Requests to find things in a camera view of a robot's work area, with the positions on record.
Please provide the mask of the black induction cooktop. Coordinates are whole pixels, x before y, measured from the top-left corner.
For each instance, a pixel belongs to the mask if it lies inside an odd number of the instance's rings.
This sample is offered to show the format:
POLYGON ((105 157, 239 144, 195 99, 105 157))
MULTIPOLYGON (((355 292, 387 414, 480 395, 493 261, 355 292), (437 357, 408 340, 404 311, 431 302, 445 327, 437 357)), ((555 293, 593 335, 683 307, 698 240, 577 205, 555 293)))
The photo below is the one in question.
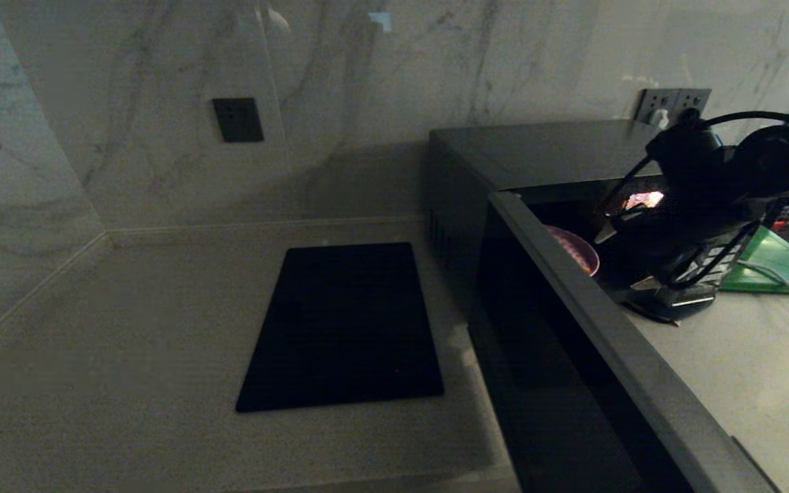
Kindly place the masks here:
POLYGON ((287 250, 236 412, 442 394, 412 244, 287 250))

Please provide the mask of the dark glass microwave door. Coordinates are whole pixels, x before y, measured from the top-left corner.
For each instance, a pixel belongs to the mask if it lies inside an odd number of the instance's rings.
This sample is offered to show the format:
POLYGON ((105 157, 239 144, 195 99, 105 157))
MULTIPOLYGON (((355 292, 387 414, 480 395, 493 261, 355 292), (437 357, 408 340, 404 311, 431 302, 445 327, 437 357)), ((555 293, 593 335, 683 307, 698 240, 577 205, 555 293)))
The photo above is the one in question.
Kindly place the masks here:
POLYGON ((511 192, 488 196, 468 328, 522 493, 780 493, 511 192))

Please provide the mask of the purple plate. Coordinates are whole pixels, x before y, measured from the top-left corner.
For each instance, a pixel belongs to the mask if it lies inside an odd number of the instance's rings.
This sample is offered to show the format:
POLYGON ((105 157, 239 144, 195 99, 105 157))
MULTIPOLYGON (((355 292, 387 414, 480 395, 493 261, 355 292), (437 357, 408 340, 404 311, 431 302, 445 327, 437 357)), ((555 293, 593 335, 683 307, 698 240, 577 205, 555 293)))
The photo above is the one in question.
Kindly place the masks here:
POLYGON ((578 235, 553 225, 546 225, 546 229, 589 277, 598 273, 601 266, 600 255, 591 244, 578 235))

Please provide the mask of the green cutting board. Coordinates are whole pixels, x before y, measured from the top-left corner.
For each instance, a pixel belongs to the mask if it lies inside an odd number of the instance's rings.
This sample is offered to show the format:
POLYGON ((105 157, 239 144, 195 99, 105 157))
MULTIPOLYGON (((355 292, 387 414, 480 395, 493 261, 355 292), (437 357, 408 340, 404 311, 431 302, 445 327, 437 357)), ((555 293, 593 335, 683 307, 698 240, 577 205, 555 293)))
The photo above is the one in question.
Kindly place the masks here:
POLYGON ((759 227, 723 279, 724 292, 789 293, 789 242, 759 227))

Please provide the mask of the dark single wall socket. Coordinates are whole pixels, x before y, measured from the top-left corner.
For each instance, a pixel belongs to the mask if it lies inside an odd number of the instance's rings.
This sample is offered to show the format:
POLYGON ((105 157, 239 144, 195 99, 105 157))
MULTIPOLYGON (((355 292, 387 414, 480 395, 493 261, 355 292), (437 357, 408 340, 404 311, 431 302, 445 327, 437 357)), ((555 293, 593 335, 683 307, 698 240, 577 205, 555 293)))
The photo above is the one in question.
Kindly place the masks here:
POLYGON ((265 140, 254 98, 213 98, 211 103, 223 142, 257 143, 265 140))

